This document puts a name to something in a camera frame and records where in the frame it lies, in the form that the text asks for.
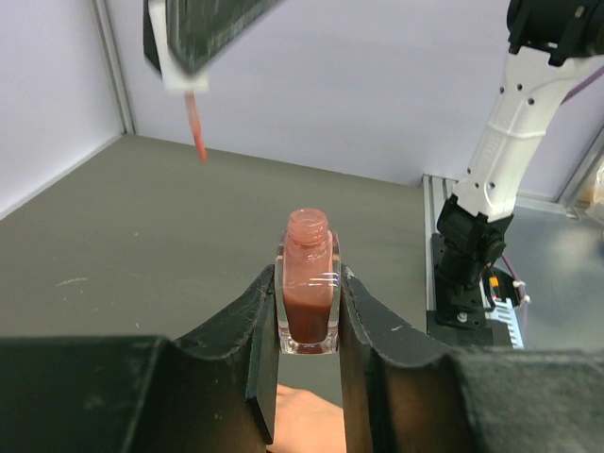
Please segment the pink nail polish bottle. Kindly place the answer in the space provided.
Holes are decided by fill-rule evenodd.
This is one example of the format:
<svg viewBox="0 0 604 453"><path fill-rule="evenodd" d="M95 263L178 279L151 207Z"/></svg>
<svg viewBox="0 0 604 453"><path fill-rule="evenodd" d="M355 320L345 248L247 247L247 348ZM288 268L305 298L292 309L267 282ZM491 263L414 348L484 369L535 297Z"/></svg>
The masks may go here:
<svg viewBox="0 0 604 453"><path fill-rule="evenodd" d="M342 265L337 233L318 209L292 212L275 262L280 350L332 354L338 349Z"/></svg>

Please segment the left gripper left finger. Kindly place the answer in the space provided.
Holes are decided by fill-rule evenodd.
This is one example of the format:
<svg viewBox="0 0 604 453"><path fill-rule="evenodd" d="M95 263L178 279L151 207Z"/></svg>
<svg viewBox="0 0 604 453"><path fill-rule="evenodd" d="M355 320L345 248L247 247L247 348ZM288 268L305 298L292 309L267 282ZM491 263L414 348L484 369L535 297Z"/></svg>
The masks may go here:
<svg viewBox="0 0 604 453"><path fill-rule="evenodd" d="M1 342L5 452L262 452L273 441L274 269L178 339Z"/></svg>

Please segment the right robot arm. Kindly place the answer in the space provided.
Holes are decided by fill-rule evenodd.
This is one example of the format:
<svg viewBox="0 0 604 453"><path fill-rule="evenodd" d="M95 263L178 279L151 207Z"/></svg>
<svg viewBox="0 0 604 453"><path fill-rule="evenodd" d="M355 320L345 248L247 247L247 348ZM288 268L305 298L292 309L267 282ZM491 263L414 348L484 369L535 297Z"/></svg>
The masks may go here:
<svg viewBox="0 0 604 453"><path fill-rule="evenodd" d="M269 1L150 1L143 49L165 86L185 98L193 142L206 156L195 93L206 66L265 15ZM495 104L464 177L437 221L443 241L433 271L434 315L473 328L485 310L479 288L501 257L520 182L559 106L603 52L599 1L513 1L509 50Z"/></svg>

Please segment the mannequin hand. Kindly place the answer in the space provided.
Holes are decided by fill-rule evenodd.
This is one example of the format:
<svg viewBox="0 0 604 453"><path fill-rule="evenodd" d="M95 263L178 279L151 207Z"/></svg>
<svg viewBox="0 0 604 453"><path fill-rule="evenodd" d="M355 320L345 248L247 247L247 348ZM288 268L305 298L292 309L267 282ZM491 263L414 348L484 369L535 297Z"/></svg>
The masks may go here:
<svg viewBox="0 0 604 453"><path fill-rule="evenodd" d="M345 452L344 411L304 389L277 385L274 441L268 452Z"/></svg>

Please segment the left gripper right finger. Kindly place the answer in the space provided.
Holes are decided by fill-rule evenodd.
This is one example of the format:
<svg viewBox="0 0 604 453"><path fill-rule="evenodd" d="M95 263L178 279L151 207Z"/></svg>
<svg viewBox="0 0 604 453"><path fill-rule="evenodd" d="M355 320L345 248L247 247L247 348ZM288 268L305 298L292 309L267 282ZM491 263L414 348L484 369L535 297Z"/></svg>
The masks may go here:
<svg viewBox="0 0 604 453"><path fill-rule="evenodd" d="M351 452L599 452L599 351L452 348L342 270L339 323Z"/></svg>

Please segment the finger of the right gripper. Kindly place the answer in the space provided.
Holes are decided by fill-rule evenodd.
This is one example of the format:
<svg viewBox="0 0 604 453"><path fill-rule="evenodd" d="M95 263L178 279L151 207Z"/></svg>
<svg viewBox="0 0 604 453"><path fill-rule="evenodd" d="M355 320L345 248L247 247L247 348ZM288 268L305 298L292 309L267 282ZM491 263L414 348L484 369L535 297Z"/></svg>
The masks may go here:
<svg viewBox="0 0 604 453"><path fill-rule="evenodd" d="M278 0L168 1L168 49L186 75L196 75L278 3Z"/></svg>

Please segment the white nail polish cap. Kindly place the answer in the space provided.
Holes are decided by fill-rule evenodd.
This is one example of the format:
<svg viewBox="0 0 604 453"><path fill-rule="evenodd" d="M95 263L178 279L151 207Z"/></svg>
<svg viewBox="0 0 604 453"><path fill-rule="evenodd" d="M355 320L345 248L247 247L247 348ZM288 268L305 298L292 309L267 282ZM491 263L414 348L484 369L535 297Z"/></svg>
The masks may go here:
<svg viewBox="0 0 604 453"><path fill-rule="evenodd" d="M167 31L167 6L165 1L149 1L148 12L151 19L153 37L159 56L159 68L164 87L167 92L181 94L183 96L189 127L193 136L193 142L197 155L202 163L206 163L208 153L204 144L201 121L195 102L195 92L204 91L208 88L207 75L186 75L176 63L176 58L168 46Z"/></svg>

